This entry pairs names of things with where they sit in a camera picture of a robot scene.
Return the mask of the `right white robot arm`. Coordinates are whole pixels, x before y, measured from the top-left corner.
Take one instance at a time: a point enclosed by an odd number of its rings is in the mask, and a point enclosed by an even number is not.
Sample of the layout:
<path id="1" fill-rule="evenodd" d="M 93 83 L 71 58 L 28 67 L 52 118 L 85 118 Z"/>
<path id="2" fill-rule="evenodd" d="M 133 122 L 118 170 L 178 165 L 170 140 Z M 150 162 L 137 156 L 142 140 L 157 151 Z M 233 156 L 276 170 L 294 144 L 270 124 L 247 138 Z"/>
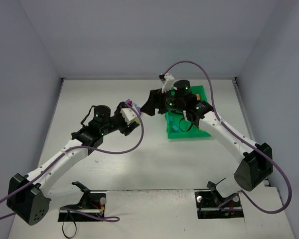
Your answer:
<path id="1" fill-rule="evenodd" d="M 188 80 L 179 80 L 168 91 L 151 90 L 149 98 L 141 111 L 149 116 L 168 111 L 183 113 L 186 121 L 207 132 L 222 144 L 236 159 L 238 167 L 231 176 L 226 176 L 218 183 L 208 183 L 208 188 L 216 191 L 222 198 L 245 190 L 252 191 L 273 172 L 272 164 L 264 157 L 272 157 L 271 147 L 257 144 L 229 126 L 225 128 L 218 119 L 214 108 L 204 100 L 198 100 L 191 91 Z"/>

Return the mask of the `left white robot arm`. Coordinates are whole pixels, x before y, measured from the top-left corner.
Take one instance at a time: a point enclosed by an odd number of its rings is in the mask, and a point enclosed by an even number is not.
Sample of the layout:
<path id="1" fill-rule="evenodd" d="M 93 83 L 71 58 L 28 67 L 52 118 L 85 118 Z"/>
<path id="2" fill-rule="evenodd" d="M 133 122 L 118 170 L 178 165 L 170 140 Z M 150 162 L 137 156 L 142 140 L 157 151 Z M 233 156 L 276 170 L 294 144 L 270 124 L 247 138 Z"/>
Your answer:
<path id="1" fill-rule="evenodd" d="M 127 102 L 120 102 L 113 114 L 108 106 L 91 106 L 88 115 L 93 118 L 88 123 L 82 119 L 81 128 L 71 134 L 67 144 L 53 157 L 26 175 L 17 173 L 11 178 L 6 204 L 28 225 L 36 225 L 54 209 L 86 207 L 91 201 L 90 189 L 78 181 L 55 189 L 55 183 L 75 164 L 97 151 L 104 136 L 115 131 L 127 136 L 138 126 L 144 126 L 140 110 Z"/>

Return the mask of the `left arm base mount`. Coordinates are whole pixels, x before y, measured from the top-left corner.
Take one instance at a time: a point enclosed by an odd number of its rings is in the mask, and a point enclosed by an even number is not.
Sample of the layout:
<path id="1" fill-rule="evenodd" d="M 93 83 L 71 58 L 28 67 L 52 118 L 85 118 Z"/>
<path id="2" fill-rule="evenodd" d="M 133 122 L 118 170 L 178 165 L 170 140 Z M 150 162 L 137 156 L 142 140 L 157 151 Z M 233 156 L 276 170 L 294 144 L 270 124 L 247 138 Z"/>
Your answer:
<path id="1" fill-rule="evenodd" d="M 106 204 L 106 192 L 105 191 L 92 191 L 90 194 L 90 199 L 85 205 L 82 204 L 82 200 L 76 205 L 66 205 L 66 208 L 78 210 L 82 213 L 98 217 L 105 217 L 105 204 Z M 58 212 L 58 222 L 98 222 L 93 218 L 84 216 L 74 211 L 67 211 L 60 209 Z"/>

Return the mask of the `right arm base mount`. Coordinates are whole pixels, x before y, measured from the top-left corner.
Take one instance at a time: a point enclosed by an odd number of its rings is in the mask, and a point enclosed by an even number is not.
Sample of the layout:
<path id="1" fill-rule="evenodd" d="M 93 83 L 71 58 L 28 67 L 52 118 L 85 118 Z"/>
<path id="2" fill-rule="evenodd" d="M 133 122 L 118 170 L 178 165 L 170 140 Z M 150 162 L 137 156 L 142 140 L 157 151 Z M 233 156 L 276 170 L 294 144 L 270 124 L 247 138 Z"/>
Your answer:
<path id="1" fill-rule="evenodd" d="M 198 190 L 194 191 L 194 196 L 197 218 L 200 220 L 244 218 L 238 194 L 222 198 L 210 190 Z"/>

